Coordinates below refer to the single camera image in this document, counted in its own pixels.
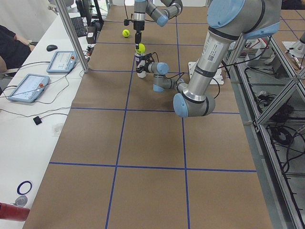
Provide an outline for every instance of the metal pole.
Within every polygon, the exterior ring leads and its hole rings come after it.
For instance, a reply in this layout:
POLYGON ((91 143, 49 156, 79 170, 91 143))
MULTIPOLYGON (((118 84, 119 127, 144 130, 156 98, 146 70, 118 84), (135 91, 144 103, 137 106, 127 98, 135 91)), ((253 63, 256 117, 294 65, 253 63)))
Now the metal pole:
POLYGON ((242 53, 242 50, 244 48, 244 45, 246 44, 246 41, 243 37, 243 35, 241 35, 239 37, 239 39, 236 41, 235 46, 230 54, 230 57, 228 59, 227 65, 233 64, 235 63, 236 59, 240 56, 240 54, 242 53))
POLYGON ((77 37, 74 27, 72 25, 66 5, 63 2, 63 0, 55 0, 55 2, 56 2, 56 6, 57 6, 57 10, 59 12, 59 15, 61 16, 63 26, 65 27, 67 34, 70 38, 70 41, 72 43, 72 46, 80 60, 82 69, 84 70, 84 73, 87 73, 89 71, 88 63, 82 52, 81 44, 78 40, 78 37, 77 37))

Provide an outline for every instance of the electronic equipment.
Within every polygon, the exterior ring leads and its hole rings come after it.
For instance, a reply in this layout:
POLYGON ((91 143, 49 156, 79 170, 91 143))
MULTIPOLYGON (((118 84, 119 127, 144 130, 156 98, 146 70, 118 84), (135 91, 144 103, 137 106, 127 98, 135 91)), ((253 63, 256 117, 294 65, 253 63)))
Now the electronic equipment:
POLYGON ((48 73, 69 73, 75 66, 77 60, 74 51, 57 51, 47 68, 48 73))
POLYGON ((8 99, 16 102, 32 103, 41 95, 49 80, 50 78, 46 75, 27 74, 8 99))
POLYGON ((82 22, 81 17, 71 18, 74 30, 76 32, 77 37, 84 37, 87 35, 84 22, 82 22))
POLYGON ((82 6, 84 8, 86 19, 87 19, 87 25, 91 26, 91 19, 92 19, 92 9, 91 9, 91 0, 82 0, 82 6))
POLYGON ((76 4, 76 7, 77 7, 77 11, 80 13, 81 17, 82 18, 86 17, 86 13, 85 13, 84 6, 82 4, 82 0, 76 0, 75 4, 76 4))
POLYGON ((88 27, 87 33, 87 43, 88 44, 95 44, 97 38, 97 29, 94 26, 88 27))

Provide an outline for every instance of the yellow tennis ball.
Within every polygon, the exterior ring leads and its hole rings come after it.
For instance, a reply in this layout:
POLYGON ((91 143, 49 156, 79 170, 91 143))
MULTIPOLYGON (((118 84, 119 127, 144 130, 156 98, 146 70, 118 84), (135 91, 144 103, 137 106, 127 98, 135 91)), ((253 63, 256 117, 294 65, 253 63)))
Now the yellow tennis ball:
POLYGON ((135 50, 138 54, 143 54, 145 53, 145 45, 143 45, 142 43, 139 44, 139 49, 135 50))
POLYGON ((129 30, 123 30, 123 36, 125 37, 125 38, 127 38, 127 37, 129 37, 129 35, 130 35, 130 32, 129 32, 129 30))

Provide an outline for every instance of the sticker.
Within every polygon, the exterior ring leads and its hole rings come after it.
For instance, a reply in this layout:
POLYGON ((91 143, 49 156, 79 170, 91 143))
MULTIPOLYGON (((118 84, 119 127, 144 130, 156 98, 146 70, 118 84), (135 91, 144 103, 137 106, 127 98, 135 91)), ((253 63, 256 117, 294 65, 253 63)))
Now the sticker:
POLYGON ((210 44, 210 38, 208 38, 204 44, 204 48, 203 48, 203 55, 205 54, 206 50, 208 49, 209 47, 209 44, 210 44))
POLYGON ((210 42, 208 41, 207 42, 208 47, 206 47, 206 49, 204 51, 205 59, 207 59, 208 61, 211 61, 213 63, 216 63, 224 46, 219 43, 214 43, 212 45, 209 45, 209 43, 210 42))

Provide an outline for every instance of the white mounting plate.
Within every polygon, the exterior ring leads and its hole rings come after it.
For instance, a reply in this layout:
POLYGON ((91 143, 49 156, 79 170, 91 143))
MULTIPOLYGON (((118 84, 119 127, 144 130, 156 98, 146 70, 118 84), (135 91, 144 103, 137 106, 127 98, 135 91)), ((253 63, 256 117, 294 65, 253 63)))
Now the white mounting plate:
MULTIPOLYGON (((189 73, 190 73, 190 79, 194 73, 195 67, 197 62, 189 62, 189 73)), ((217 70, 216 75, 214 76, 214 79, 220 84, 224 84, 223 76, 221 75, 221 68, 217 70)), ((212 80, 210 84, 217 84, 215 80, 212 80)))
MULTIPOLYGON (((282 42, 282 43, 287 50, 289 50, 289 48, 291 48, 295 44, 295 42, 282 42)), ((303 58, 303 56, 304 56, 304 54, 300 54, 298 52, 295 52, 293 49, 289 50, 289 52, 290 52, 290 54, 293 54, 297 58, 303 58)))

